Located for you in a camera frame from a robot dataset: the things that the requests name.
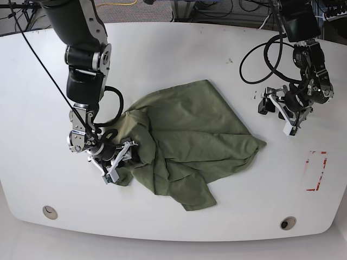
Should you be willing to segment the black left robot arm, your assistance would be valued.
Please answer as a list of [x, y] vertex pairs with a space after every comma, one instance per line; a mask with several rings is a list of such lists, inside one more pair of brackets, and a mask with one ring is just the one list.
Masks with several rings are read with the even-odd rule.
[[[262, 44], [269, 75], [254, 83], [259, 84], [276, 75], [286, 82], [280, 88], [267, 87], [258, 105], [259, 114], [279, 113], [285, 120], [284, 133], [296, 135], [297, 130], [313, 111], [313, 104], [324, 104], [334, 96], [333, 85], [325, 66], [325, 56], [316, 40], [321, 34], [310, 1], [269, 1], [278, 25], [278, 34]], [[299, 69], [299, 80], [278, 71], [283, 47], [293, 49], [293, 63]]]

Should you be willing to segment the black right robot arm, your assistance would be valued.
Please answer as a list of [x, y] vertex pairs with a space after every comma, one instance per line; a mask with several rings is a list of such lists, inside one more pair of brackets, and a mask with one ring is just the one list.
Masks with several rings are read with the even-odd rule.
[[[124, 108], [119, 90], [106, 85], [112, 47], [107, 41], [106, 28], [97, 14], [94, 1], [39, 1], [53, 29], [66, 44], [65, 63], [68, 65], [66, 95], [74, 102], [69, 112], [73, 128], [67, 138], [74, 153], [87, 152], [88, 161], [101, 172], [106, 183], [116, 183], [118, 167], [135, 159], [137, 143], [130, 138], [114, 143], [118, 131], [112, 128]], [[119, 97], [117, 115], [105, 123], [94, 120], [104, 92]]]

